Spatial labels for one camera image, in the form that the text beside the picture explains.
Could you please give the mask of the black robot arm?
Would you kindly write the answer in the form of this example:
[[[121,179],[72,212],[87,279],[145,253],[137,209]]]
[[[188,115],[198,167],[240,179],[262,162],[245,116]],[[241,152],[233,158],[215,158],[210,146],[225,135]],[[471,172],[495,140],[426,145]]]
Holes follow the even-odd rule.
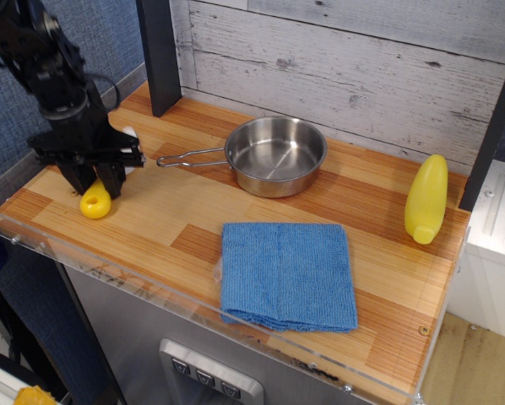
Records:
[[[121,195],[128,168],[145,157],[139,140],[113,128],[79,48],[40,1],[0,1],[0,68],[34,95],[51,131],[28,138],[43,165],[56,165],[79,194],[101,181]]]

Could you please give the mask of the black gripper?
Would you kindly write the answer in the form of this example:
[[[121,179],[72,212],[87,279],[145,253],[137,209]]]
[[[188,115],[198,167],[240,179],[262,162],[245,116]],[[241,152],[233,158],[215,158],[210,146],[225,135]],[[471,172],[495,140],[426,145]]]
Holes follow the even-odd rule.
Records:
[[[139,140],[111,126],[100,93],[88,81],[78,105],[57,111],[41,110],[51,130],[27,140],[40,159],[58,165],[62,175],[80,195],[93,184],[93,168],[111,199],[121,196],[125,167],[142,167],[144,154]]]

